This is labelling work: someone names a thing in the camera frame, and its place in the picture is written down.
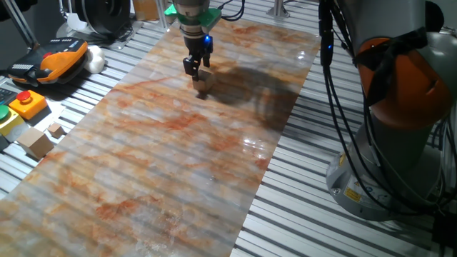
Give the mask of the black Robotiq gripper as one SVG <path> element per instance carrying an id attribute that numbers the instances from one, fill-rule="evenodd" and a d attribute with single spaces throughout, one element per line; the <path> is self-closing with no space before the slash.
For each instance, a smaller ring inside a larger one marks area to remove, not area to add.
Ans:
<path id="1" fill-rule="evenodd" d="M 204 34 L 200 38 L 184 38 L 184 43 L 189 50 L 189 56 L 183 59 L 184 70 L 193 81 L 199 81 L 200 59 L 206 68 L 210 67 L 210 58 L 213 53 L 213 37 Z"/>

